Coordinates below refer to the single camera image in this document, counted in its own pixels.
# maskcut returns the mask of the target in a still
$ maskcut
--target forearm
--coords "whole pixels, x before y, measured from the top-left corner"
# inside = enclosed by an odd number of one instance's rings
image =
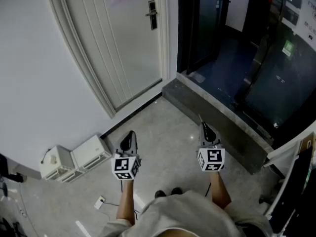
[[[211,192],[213,202],[222,209],[232,201],[219,172],[211,172]]]
[[[125,181],[117,213],[117,219],[128,220],[132,225],[135,224],[133,194],[134,180]]]

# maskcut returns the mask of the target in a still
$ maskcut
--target shoe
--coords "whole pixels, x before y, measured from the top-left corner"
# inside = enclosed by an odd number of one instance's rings
[[[177,187],[177,188],[174,188],[172,191],[171,191],[171,195],[182,195],[183,192],[182,192],[182,189]]]
[[[160,198],[160,197],[166,197],[166,193],[163,192],[162,190],[159,190],[155,193],[155,198]]]

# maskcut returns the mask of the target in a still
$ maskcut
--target gray shirt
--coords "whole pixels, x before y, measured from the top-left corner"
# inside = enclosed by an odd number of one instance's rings
[[[188,191],[154,199],[134,226],[123,219],[108,222],[100,237],[156,237],[169,229],[184,230],[197,237],[241,237],[245,236],[242,225],[260,229],[263,236],[272,235],[267,218],[241,202],[231,202],[222,210],[210,199]]]

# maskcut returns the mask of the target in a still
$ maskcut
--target door handle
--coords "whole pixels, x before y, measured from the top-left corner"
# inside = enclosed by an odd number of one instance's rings
[[[153,29],[157,28],[157,11],[156,11],[156,4],[155,1],[149,1],[148,2],[149,5],[149,13],[145,14],[146,17],[150,17],[150,25]]]

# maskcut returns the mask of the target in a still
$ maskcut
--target white appliance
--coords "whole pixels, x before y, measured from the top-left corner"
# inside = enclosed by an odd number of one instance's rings
[[[79,168],[76,159],[74,157],[74,152],[70,152],[71,158],[73,160],[75,169],[72,171],[69,171],[67,174],[63,175],[62,177],[58,178],[57,181],[62,183],[71,183],[72,181],[76,180],[80,176],[82,176],[86,171]]]
[[[70,151],[59,146],[49,150],[39,162],[40,174],[46,180],[56,180],[74,168]]]
[[[73,154],[82,171],[89,171],[112,156],[104,141],[97,135],[74,149]]]

